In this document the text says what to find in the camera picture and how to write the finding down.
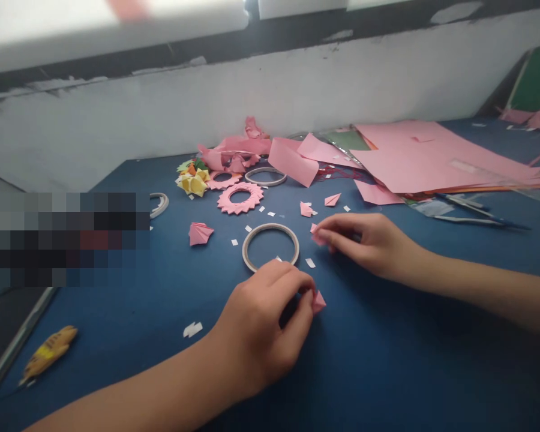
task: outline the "white wall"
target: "white wall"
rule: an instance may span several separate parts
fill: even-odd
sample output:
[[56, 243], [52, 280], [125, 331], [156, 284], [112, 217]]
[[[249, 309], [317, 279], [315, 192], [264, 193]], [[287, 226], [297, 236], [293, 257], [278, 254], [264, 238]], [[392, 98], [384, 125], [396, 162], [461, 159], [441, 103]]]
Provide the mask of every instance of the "white wall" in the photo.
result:
[[129, 158], [239, 133], [472, 116], [527, 50], [540, 10], [37, 93], [0, 103], [0, 177], [84, 191]]

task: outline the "tape roll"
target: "tape roll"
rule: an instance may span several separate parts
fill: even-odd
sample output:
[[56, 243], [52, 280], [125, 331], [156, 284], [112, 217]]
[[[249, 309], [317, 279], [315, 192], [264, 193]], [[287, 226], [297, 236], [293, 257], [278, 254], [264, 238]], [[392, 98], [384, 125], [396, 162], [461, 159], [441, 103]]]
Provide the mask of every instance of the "tape roll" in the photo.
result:
[[296, 237], [296, 234], [294, 234], [294, 231], [280, 224], [271, 223], [271, 224], [260, 225], [254, 228], [252, 231], [250, 231], [250, 233], [244, 239], [244, 243], [242, 245], [242, 259], [244, 259], [244, 263], [246, 264], [246, 266], [250, 270], [252, 270], [254, 273], [256, 273], [256, 271], [258, 270], [258, 267], [252, 264], [252, 261], [250, 261], [250, 258], [248, 257], [248, 246], [250, 245], [250, 242], [256, 235], [258, 235], [262, 231], [266, 231], [269, 229], [280, 230], [290, 236], [290, 239], [292, 239], [292, 242], [294, 243], [294, 258], [292, 258], [292, 260], [290, 261], [290, 264], [295, 265], [296, 261], [298, 261], [298, 257], [300, 255], [300, 243], [298, 242], [298, 238]]
[[164, 210], [166, 210], [168, 204], [170, 204], [170, 200], [163, 193], [150, 194], [150, 198], [160, 198], [160, 204], [158, 204], [158, 207], [150, 212], [150, 219], [154, 219], [155, 217], [160, 216]]
[[[256, 181], [256, 180], [252, 180], [250, 178], [251, 175], [258, 174], [260, 172], [275, 172], [275, 173], [280, 174], [282, 176], [282, 178], [279, 179], [279, 180], [273, 181], [273, 182], [259, 182], [259, 181]], [[244, 176], [244, 179], [247, 182], [257, 184], [258, 186], [278, 186], [279, 184], [282, 184], [282, 183], [284, 183], [286, 181], [286, 174], [284, 174], [283, 172], [278, 171], [276, 168], [263, 167], [263, 168], [256, 168], [256, 169], [254, 169], [252, 171], [247, 172], [246, 175]]]

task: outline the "right hand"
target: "right hand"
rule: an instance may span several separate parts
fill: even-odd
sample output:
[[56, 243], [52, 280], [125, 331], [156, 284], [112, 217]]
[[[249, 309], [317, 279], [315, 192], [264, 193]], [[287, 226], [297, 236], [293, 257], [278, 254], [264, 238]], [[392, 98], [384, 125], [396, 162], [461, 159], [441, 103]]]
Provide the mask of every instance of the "right hand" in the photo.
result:
[[403, 284], [411, 284], [433, 255], [382, 214], [335, 214], [318, 224], [316, 235], [330, 252], [338, 250], [376, 276]]

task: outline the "finger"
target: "finger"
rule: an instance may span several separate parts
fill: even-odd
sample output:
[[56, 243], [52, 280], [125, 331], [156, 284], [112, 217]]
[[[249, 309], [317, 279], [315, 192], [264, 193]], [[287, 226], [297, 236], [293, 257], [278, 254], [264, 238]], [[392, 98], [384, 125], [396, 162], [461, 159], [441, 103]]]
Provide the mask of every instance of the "finger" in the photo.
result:
[[362, 255], [364, 255], [364, 248], [366, 246], [350, 240], [348, 237], [338, 234], [337, 232], [322, 229], [317, 233], [320, 238], [328, 242], [329, 247], [334, 247], [344, 255], [347, 255], [354, 261], [358, 261]]
[[293, 267], [292, 271], [284, 274], [270, 289], [272, 292], [272, 307], [280, 314], [297, 292], [314, 291], [316, 284], [308, 273], [301, 272]]
[[362, 232], [368, 223], [370, 215], [357, 213], [339, 213], [320, 222], [316, 230]]
[[292, 271], [292, 269], [296, 269], [296, 267], [289, 262], [281, 262], [273, 259], [260, 267], [250, 280], [257, 286], [268, 287], [273, 285], [283, 275]]
[[314, 317], [312, 312], [313, 299], [312, 291], [307, 291], [298, 302], [296, 312], [294, 312], [294, 315], [282, 331], [280, 349], [284, 350], [286, 356], [292, 357], [294, 361], [298, 358], [312, 325]]

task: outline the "yellow toy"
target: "yellow toy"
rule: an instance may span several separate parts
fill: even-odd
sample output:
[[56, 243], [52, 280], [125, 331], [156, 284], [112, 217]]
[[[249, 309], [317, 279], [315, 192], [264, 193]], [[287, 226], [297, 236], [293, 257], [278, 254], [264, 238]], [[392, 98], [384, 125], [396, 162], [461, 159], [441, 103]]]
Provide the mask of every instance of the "yellow toy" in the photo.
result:
[[58, 333], [50, 336], [46, 342], [40, 345], [28, 362], [28, 365], [26, 365], [23, 379], [18, 385], [21, 386], [30, 378], [37, 377], [63, 356], [68, 351], [70, 342], [72, 342], [72, 339], [74, 339], [77, 333], [77, 328], [66, 326]]

